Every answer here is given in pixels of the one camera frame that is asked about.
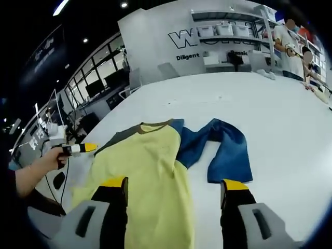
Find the person's left hand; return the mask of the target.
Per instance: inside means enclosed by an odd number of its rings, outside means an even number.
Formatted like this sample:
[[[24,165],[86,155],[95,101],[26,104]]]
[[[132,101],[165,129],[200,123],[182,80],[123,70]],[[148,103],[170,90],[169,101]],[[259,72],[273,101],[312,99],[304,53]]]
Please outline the person's left hand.
[[[68,155],[63,151],[62,147],[54,147],[47,151],[37,161],[41,167],[51,170],[58,170],[65,166],[68,160]]]

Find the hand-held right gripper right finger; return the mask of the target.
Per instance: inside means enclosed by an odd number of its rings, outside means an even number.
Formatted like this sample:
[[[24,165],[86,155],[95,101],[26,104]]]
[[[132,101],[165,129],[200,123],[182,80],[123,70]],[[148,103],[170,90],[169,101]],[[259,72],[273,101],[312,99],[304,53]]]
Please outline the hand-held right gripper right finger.
[[[257,203],[242,182],[220,182],[220,226],[223,248],[301,248],[285,222],[264,203]]]

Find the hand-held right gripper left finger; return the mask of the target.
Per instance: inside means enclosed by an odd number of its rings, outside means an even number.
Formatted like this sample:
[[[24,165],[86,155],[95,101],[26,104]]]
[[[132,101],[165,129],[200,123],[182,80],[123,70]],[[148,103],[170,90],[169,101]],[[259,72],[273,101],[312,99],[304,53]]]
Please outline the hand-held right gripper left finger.
[[[128,183],[125,176],[102,183],[62,218],[53,248],[124,248]]]

